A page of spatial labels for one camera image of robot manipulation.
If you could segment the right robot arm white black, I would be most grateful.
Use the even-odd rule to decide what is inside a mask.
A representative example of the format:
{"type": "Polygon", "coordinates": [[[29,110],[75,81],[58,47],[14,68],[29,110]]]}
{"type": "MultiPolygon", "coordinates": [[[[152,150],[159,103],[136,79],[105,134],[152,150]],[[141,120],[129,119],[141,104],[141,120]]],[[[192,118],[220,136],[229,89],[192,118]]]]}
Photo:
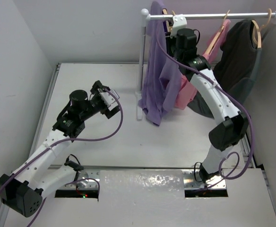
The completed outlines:
{"type": "Polygon", "coordinates": [[[207,59],[197,54],[194,30],[180,28],[171,32],[166,41],[168,54],[197,89],[216,123],[216,127],[208,134],[211,143],[209,152],[199,167],[199,176],[205,183],[221,172],[223,159],[244,136],[249,125],[248,118],[222,90],[207,59]]]}

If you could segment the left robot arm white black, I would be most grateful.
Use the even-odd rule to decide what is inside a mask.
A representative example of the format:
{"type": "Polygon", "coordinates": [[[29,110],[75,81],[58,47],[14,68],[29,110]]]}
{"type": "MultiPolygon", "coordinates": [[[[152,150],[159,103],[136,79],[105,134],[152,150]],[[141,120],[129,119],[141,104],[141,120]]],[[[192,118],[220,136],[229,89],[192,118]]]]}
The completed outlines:
{"type": "Polygon", "coordinates": [[[122,113],[119,98],[100,81],[93,84],[89,94],[84,90],[71,92],[67,105],[42,144],[18,169],[0,177],[1,202],[28,218],[38,211],[49,194],[75,179],[84,168],[72,161],[66,161],[53,174],[45,175],[45,172],[72,142],[80,140],[78,136],[86,120],[96,114],[110,119],[122,113]]]}

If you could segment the purple t shirt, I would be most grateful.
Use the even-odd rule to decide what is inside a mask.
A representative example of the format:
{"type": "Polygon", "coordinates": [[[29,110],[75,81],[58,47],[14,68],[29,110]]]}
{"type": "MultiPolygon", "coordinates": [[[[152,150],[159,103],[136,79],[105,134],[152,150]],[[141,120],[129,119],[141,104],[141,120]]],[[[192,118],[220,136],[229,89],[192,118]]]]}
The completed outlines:
{"type": "Polygon", "coordinates": [[[178,64],[166,56],[164,21],[150,20],[146,34],[150,37],[150,47],[138,105],[146,119],[159,126],[162,118],[174,108],[181,88],[181,73],[178,64]]]}

